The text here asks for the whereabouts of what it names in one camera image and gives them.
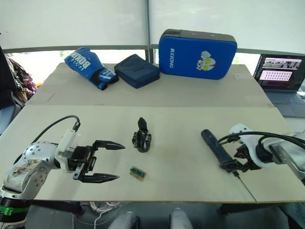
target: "laptop screen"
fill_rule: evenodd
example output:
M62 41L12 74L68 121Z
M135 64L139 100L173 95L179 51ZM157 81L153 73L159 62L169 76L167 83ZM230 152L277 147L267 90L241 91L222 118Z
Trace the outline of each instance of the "laptop screen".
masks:
M263 89L297 91L305 78L305 56L262 54L253 77Z

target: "cartoon logo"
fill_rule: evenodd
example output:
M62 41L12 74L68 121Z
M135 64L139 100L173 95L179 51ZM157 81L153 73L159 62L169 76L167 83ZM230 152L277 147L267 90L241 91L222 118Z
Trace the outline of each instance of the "cartoon logo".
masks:
M210 58L211 54L208 51L201 52L201 58L197 62L197 69L209 71L213 69L217 63L213 58Z

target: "beige table surface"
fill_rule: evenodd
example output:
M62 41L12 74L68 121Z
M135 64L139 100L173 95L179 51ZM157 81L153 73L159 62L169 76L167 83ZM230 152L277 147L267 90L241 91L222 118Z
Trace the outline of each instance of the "beige table surface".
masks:
M114 64L105 64L113 69ZM60 63L27 105L114 105L167 107L273 107L245 65L232 65L221 80L161 74L135 89L120 79L101 91Z
M219 162L200 132L208 128L219 138L228 134L237 123L260 131L282 134L290 131L276 108L31 105L25 106L0 137L1 152L5 152L0 160L0 177L42 129L71 114L78 115L81 120L81 146L91 145L96 139L126 146L119 151L100 149L96 154L94 172L119 175L120 178L103 184L84 184L73 180L71 174L53 170L37 199L254 202L237 178L219 168ZM140 116L146 119L153 138L147 153L139 153L131 143ZM73 124L74 120L66 120L50 129L42 139L58 142ZM147 172L144 181L129 174L132 166ZM304 186L287 166L249 174L242 178L258 202L305 199Z

